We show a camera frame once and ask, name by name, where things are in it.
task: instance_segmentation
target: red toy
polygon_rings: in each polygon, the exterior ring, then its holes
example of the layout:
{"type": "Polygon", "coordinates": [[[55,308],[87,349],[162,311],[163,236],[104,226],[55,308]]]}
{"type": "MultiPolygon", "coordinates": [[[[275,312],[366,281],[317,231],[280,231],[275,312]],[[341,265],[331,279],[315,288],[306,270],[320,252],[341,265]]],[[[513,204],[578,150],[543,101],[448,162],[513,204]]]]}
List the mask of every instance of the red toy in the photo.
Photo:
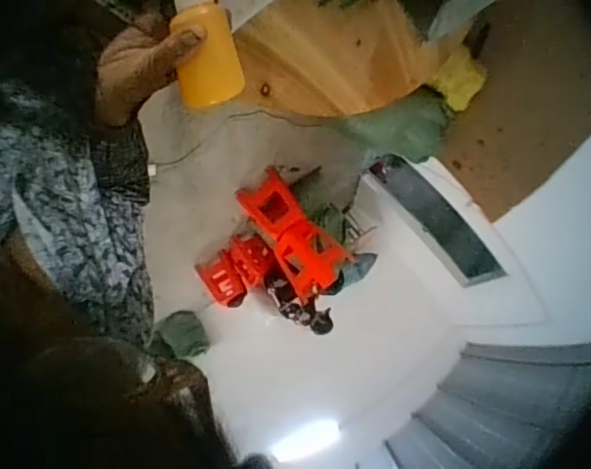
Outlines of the red toy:
{"type": "Polygon", "coordinates": [[[302,304],[338,278],[341,265],[352,259],[332,236],[308,220],[286,230],[274,248],[275,257],[302,304]]]}
{"type": "Polygon", "coordinates": [[[275,266],[274,253],[257,235],[235,234],[230,240],[232,260],[236,271],[249,287],[263,286],[265,276],[275,266]]]}
{"type": "Polygon", "coordinates": [[[241,189],[236,199],[259,229],[277,241],[288,228],[306,220],[306,215],[277,171],[270,166],[266,172],[269,179],[259,189],[241,189]]]}
{"type": "Polygon", "coordinates": [[[197,264],[195,270],[215,301],[224,306],[233,308],[240,305],[247,294],[230,252],[224,249],[219,251],[215,261],[204,266],[197,264]]]}

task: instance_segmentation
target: window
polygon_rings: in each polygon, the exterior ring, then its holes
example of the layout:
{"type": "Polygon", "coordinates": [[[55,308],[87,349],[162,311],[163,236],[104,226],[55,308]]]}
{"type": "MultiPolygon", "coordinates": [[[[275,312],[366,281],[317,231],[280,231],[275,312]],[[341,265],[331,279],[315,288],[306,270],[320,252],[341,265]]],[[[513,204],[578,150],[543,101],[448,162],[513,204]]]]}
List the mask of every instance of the window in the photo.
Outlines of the window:
{"type": "Polygon", "coordinates": [[[371,167],[371,173],[400,203],[408,224],[463,286],[506,275],[460,214],[409,163],[388,155],[371,167]]]}

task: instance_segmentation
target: yellow cloth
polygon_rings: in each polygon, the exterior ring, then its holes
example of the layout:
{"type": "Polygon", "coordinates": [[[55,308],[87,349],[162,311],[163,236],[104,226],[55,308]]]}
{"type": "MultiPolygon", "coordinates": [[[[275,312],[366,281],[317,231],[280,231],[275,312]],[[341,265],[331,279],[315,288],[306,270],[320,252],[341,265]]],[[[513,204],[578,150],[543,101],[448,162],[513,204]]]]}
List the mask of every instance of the yellow cloth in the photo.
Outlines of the yellow cloth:
{"type": "Polygon", "coordinates": [[[486,82],[486,69],[471,57],[469,49],[459,47],[443,64],[428,85],[443,94],[455,111],[468,107],[486,82]]]}

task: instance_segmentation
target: light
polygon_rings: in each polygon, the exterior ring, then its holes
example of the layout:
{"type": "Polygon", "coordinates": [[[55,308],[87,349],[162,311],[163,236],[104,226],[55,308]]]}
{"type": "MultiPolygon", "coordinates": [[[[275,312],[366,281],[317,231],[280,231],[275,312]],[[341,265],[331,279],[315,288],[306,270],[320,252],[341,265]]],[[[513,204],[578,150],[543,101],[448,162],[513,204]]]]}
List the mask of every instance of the light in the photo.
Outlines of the light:
{"type": "Polygon", "coordinates": [[[338,423],[318,420],[306,424],[272,446],[272,454],[279,462],[290,462],[311,456],[326,449],[341,438],[338,423]]]}

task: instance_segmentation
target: brown wall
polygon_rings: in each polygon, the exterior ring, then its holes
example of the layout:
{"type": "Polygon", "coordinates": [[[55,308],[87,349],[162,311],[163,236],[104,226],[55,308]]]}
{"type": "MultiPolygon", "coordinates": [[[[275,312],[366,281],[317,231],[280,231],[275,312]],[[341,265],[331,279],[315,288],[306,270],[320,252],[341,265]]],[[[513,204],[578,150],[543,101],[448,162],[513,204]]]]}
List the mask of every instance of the brown wall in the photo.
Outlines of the brown wall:
{"type": "Polygon", "coordinates": [[[500,0],[488,80],[451,124],[443,164],[495,221],[591,134],[591,22],[576,0],[500,0]]]}

